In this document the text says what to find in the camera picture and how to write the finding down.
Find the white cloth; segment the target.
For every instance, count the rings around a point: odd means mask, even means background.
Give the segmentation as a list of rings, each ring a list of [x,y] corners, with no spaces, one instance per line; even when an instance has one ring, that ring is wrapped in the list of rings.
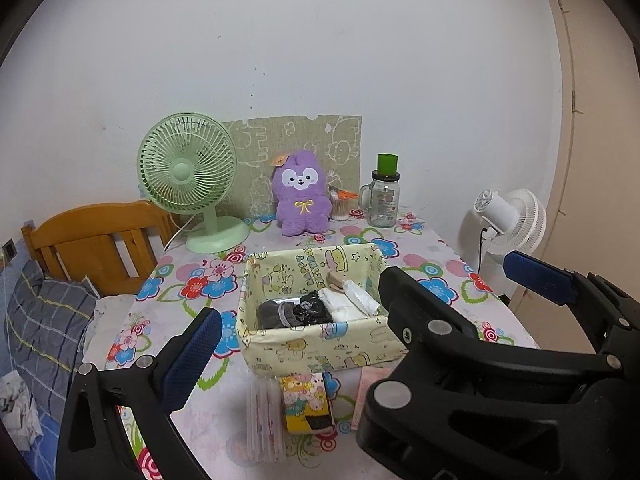
[[[333,323],[357,321],[367,317],[342,292],[323,287],[318,290],[318,297],[329,312]]]

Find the black plastic bag roll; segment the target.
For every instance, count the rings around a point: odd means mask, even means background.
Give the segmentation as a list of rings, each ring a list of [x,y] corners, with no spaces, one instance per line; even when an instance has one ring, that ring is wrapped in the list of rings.
[[[299,303],[294,304],[292,312],[298,325],[319,325],[333,322],[329,310],[316,290],[301,296]]]

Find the yellow cartoon tissue pack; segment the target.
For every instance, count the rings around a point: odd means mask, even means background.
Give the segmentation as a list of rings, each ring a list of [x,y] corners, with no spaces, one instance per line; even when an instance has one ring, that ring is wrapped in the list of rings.
[[[289,434],[320,434],[334,426],[334,417],[321,373],[281,376],[285,429]]]

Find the grey drawstring pouch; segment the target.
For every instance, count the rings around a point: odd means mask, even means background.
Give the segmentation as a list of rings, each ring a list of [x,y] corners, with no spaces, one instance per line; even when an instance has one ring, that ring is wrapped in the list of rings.
[[[292,328],[301,326],[296,318],[298,304],[292,301],[267,300],[257,308],[257,321],[261,330],[275,330],[276,328]]]

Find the beige door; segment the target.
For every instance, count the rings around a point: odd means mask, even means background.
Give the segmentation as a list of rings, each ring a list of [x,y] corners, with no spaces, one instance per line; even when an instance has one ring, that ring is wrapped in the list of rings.
[[[639,70],[603,0],[480,0],[475,89],[489,157],[471,192],[546,206],[536,255],[639,292]]]

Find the white standing fan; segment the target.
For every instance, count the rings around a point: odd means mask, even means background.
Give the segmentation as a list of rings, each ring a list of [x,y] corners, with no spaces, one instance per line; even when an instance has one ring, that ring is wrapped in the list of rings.
[[[546,234],[546,206],[527,188],[506,194],[485,188],[476,196],[472,213],[480,220],[478,270],[482,270],[485,256],[503,262],[510,252],[531,255]]]

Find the white crumpled bedding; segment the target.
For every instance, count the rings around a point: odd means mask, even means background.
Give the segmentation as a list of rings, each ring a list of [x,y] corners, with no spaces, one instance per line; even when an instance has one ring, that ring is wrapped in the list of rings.
[[[96,302],[85,332],[82,362],[93,363],[96,367],[104,365],[133,303],[134,295],[105,296]]]

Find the grey plaid pillow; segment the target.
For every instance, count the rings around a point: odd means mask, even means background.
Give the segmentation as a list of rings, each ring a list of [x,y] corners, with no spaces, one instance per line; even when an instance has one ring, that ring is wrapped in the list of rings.
[[[25,263],[9,298],[6,334],[11,364],[37,408],[56,422],[63,419],[96,300],[87,286],[51,278],[35,260]]]

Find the glass jar green lid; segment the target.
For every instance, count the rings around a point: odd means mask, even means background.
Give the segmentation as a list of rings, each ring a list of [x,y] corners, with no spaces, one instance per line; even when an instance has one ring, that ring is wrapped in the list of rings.
[[[399,204],[398,156],[380,153],[371,181],[360,188],[358,203],[367,222],[375,228],[392,228],[396,224]]]

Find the clear plastic sleeve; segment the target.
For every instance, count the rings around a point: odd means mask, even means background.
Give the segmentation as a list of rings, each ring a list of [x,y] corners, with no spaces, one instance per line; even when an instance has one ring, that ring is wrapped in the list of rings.
[[[253,463],[285,460],[284,401],[274,378],[256,377],[247,388],[246,448]]]

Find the yellow cartoon fabric box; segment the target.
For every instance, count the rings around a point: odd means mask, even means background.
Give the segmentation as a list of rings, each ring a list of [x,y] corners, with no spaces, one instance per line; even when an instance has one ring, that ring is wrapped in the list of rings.
[[[329,285],[329,275],[354,281],[378,300],[386,269],[375,244],[256,252],[248,257],[235,319],[242,357],[257,375],[282,376],[350,370],[395,361],[405,346],[387,326],[387,311],[355,321],[262,328],[258,307]]]

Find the floral tablecloth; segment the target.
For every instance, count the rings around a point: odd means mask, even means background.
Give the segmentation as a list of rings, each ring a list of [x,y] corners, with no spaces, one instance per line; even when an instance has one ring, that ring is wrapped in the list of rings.
[[[242,357],[235,319],[246,259],[256,252],[375,244],[388,266],[398,266],[455,308],[480,338],[533,347],[534,340],[511,310],[433,230],[413,214],[392,228],[369,226],[360,212],[334,221],[322,234],[286,237],[272,220],[253,219],[246,241],[217,255],[171,245],[143,283],[102,370],[154,356],[205,308],[221,314],[222,335],[184,408],[172,421],[214,479],[385,479],[388,471],[363,453],[352,429],[362,367],[326,376],[335,424],[320,434],[285,438],[285,460],[253,463],[246,448],[246,392],[257,377]]]

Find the purple plush toy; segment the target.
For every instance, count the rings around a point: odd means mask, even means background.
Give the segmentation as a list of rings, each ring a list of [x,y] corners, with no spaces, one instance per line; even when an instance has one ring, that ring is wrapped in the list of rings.
[[[332,204],[326,173],[314,152],[288,154],[274,170],[271,186],[283,236],[322,234],[329,229]]]

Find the green desk fan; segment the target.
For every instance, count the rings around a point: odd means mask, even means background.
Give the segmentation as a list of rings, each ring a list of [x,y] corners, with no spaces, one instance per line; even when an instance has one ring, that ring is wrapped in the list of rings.
[[[200,216],[186,236],[196,254],[224,252],[248,237],[248,225],[221,217],[216,206],[228,195],[236,153],[227,128],[198,113],[172,114],[158,122],[138,149],[137,173],[146,196],[171,214]]]

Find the wall socket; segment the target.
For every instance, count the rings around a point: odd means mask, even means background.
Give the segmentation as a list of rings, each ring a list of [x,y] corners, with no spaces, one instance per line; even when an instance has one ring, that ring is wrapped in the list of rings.
[[[12,238],[2,245],[3,259],[10,262],[17,254],[17,250]]]

